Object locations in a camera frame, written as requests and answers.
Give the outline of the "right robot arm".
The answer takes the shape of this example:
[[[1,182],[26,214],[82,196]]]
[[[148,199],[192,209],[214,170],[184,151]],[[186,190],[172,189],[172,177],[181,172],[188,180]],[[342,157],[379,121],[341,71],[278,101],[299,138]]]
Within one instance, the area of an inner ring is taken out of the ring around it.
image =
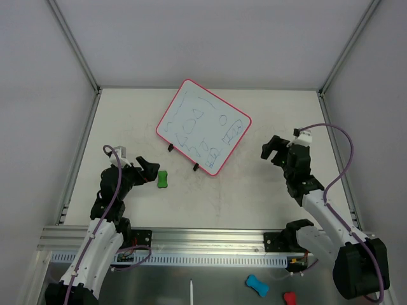
[[[346,221],[327,199],[324,186],[311,174],[308,132],[293,141],[275,135],[262,146],[261,158],[271,154],[273,165],[283,171],[287,192],[320,225],[308,219],[290,222],[275,239],[292,252],[307,250],[332,270],[337,291],[345,299],[378,294],[378,302],[390,287],[387,248]]]

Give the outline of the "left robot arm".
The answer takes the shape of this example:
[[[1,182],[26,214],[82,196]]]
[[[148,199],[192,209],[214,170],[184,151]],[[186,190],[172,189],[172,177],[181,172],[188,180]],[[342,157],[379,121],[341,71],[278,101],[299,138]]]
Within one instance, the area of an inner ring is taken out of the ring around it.
[[[160,165],[143,157],[138,165],[125,158],[111,158],[111,166],[100,175],[100,189],[90,212],[86,236],[68,270],[45,290],[46,304],[98,304],[107,272],[118,254],[133,250],[151,251],[136,240],[130,220],[124,217],[125,196],[135,186],[153,182]]]

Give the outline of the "green whiteboard eraser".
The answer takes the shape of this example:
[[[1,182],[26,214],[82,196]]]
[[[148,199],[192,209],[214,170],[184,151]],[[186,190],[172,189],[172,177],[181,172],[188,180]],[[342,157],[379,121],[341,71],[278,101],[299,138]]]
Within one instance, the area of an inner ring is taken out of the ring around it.
[[[158,172],[158,182],[157,182],[157,187],[159,189],[167,188],[168,187],[168,173],[167,171],[159,171]]]

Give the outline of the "pink framed whiteboard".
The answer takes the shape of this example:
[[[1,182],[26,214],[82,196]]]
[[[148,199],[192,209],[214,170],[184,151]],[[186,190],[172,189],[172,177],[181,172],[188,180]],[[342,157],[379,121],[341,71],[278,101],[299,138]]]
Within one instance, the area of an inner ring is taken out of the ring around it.
[[[211,176],[216,176],[252,119],[191,79],[182,82],[156,133]]]

